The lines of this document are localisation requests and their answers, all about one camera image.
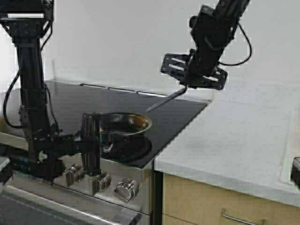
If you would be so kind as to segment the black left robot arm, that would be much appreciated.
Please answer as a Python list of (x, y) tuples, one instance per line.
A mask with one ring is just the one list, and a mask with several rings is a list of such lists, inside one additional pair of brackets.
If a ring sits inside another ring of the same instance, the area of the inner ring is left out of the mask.
[(20, 125), (29, 146), (30, 162), (38, 164), (39, 154), (47, 158), (42, 163), (52, 178), (61, 156), (81, 152), (82, 165), (89, 175), (99, 175), (100, 124), (98, 113), (84, 113), (81, 125), (81, 142), (73, 135), (62, 135), (54, 116), (49, 88), (44, 81), (41, 39), (48, 40), (53, 32), (54, 2), (52, 0), (3, 0), (0, 3), (0, 24), (16, 47), (18, 71), (21, 81)]

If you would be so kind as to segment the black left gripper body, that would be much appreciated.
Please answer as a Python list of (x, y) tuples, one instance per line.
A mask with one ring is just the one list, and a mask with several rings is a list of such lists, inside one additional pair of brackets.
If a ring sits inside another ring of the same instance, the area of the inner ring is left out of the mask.
[(50, 162), (64, 155), (81, 154), (84, 172), (90, 176), (101, 174), (100, 113), (84, 113), (81, 129), (75, 135), (55, 135), (46, 153)]

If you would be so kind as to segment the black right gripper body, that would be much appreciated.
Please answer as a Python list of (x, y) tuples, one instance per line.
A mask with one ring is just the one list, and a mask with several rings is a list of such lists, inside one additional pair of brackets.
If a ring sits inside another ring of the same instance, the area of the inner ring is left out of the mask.
[(190, 88), (204, 88), (223, 90), (228, 73), (217, 65), (204, 69), (194, 59), (195, 53), (174, 54), (167, 53), (164, 56), (161, 73), (167, 74)]

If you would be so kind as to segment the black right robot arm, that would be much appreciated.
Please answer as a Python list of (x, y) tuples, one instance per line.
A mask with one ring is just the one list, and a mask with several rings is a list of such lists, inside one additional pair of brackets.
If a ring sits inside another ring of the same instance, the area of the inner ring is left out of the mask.
[(215, 8), (202, 5), (189, 21), (195, 49), (189, 54), (167, 53), (161, 72), (193, 89), (222, 90), (228, 73), (219, 68), (219, 60), (234, 39), (248, 4), (248, 0), (220, 0)]

